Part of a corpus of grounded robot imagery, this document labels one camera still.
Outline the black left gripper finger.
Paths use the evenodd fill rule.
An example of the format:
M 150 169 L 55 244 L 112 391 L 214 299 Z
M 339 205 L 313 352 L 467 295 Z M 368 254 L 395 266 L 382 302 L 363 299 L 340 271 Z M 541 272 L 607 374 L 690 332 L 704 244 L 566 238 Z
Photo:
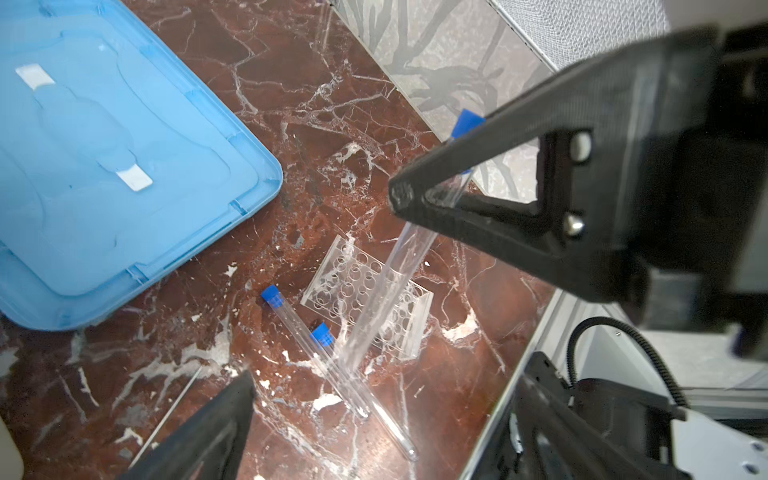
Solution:
M 122 479 L 235 479 L 253 416 L 256 390 L 241 373 Z

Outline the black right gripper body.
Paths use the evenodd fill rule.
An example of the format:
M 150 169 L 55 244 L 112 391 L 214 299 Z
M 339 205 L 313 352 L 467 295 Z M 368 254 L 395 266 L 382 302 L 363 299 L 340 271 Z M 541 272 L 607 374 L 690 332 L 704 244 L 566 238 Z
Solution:
M 739 330 L 735 356 L 767 357 L 767 26 L 728 32 L 704 124 L 687 131 L 641 240 L 623 309 L 651 330 Z

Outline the blue capped test tube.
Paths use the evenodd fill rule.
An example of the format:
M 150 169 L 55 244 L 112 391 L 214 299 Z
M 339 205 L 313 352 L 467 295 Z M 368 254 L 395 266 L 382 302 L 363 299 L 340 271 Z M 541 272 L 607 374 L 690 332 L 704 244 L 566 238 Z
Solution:
M 470 110 L 459 114 L 449 140 L 455 140 L 481 125 L 485 119 Z M 473 169 L 446 180 L 428 191 L 428 200 L 438 206 L 453 207 L 466 189 Z M 432 246 L 437 233 L 407 222 L 390 253 L 373 290 L 368 294 L 363 310 L 347 340 L 338 354 L 338 361 L 349 370 L 356 370 L 366 355 L 370 344 L 384 325 L 390 312 L 411 277 L 419 268 L 426 253 Z
M 311 364 L 323 374 L 324 379 L 332 385 L 338 395 L 356 414 L 367 419 L 370 415 L 368 403 L 352 384 L 349 375 L 334 363 L 278 288 L 275 285 L 270 285 L 262 292 L 261 296 L 307 354 Z
M 390 438 L 398 445 L 404 457 L 410 462 L 415 462 L 418 459 L 418 453 L 404 427 L 395 420 L 393 415 L 383 406 L 365 380 L 356 371 L 349 370 L 334 358 L 335 338 L 329 327 L 323 321 L 316 320 L 310 327 L 310 331 L 313 339 L 320 345 L 320 348 L 334 361 L 340 372 L 349 380 L 352 389 L 363 401 L 367 410 L 374 414 L 380 424 L 387 430 Z

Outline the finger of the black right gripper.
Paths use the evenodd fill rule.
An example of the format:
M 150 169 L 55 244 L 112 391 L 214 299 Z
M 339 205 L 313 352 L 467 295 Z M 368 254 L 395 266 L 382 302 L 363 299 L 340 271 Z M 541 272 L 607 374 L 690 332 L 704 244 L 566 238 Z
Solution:
M 696 27 L 577 62 L 404 167 L 393 213 L 593 302 L 627 291 L 632 256 L 660 232 L 683 135 L 704 123 L 720 34 Z M 439 186 L 536 141 L 535 196 Z

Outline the clear test tube rack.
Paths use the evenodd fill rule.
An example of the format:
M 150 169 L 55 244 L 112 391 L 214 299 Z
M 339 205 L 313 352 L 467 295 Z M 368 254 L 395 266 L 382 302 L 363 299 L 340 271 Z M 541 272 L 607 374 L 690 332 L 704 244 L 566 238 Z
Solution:
M 373 298 L 384 264 L 347 239 L 336 236 L 300 304 L 349 333 L 365 304 Z M 409 282 L 380 328 L 373 345 L 402 361 L 416 359 L 433 301 L 433 293 Z

